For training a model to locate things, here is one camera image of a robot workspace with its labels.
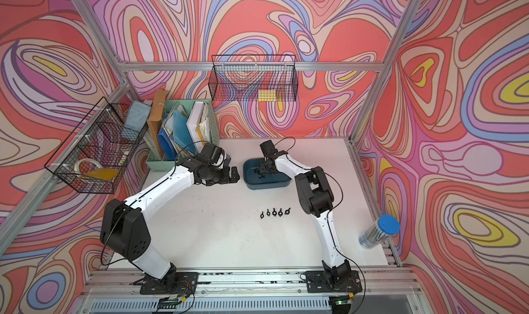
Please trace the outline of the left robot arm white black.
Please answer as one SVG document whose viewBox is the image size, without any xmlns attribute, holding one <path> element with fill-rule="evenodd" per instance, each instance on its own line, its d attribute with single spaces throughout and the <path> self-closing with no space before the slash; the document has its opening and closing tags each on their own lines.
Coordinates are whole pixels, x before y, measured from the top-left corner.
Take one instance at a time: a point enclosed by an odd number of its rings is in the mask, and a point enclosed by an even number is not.
<svg viewBox="0 0 529 314">
<path fill-rule="evenodd" d="M 240 174 L 225 150 L 205 143 L 200 153 L 177 162 L 161 179 L 125 200 L 105 205 L 100 241 L 150 278 L 165 279 L 172 263 L 152 245 L 147 223 L 173 198 L 193 186 L 236 184 Z"/>
</svg>

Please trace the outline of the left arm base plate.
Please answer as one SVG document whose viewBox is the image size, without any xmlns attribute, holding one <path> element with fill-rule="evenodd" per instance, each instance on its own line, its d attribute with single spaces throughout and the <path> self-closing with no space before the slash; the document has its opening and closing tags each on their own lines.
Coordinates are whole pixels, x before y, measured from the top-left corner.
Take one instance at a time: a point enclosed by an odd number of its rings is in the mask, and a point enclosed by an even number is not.
<svg viewBox="0 0 529 314">
<path fill-rule="evenodd" d="M 178 295 L 191 296 L 198 285 L 198 273 L 169 272 L 164 278 L 157 279 L 145 274 L 140 284 L 141 295 Z"/>
</svg>

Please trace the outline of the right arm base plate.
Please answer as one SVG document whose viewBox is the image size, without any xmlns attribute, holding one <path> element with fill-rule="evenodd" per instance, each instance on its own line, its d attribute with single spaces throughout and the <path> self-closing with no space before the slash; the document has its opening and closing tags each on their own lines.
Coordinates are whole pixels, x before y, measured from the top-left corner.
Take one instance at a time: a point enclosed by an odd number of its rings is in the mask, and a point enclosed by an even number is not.
<svg viewBox="0 0 529 314">
<path fill-rule="evenodd" d="M 362 293 L 362 280 L 358 271 L 350 271 L 338 279 L 326 276 L 324 271 L 305 271 L 308 293 Z"/>
</svg>

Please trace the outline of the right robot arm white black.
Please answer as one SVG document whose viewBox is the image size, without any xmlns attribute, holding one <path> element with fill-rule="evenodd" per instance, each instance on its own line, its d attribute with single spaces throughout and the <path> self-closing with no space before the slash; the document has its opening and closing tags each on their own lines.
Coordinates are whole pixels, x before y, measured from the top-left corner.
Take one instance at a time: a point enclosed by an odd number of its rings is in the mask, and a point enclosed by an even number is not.
<svg viewBox="0 0 529 314">
<path fill-rule="evenodd" d="M 323 251 L 322 266 L 326 283 L 336 286 L 349 278 L 351 267 L 341 254 L 333 223 L 333 191 L 321 167 L 309 167 L 293 159 L 285 150 L 278 150 L 271 140 L 260 144 L 264 155 L 263 173 L 283 173 L 296 183 L 302 210 L 311 216 Z"/>
</svg>

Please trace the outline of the dark teal storage box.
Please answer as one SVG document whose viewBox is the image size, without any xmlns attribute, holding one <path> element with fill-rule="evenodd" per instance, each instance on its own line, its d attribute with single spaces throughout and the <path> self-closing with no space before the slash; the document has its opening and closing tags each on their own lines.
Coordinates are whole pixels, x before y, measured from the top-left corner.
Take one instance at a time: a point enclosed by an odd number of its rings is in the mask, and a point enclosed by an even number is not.
<svg viewBox="0 0 529 314">
<path fill-rule="evenodd" d="M 243 164 L 243 180 L 250 190 L 263 190 L 287 187 L 292 179 L 284 173 L 261 171 L 264 158 L 253 158 Z"/>
</svg>

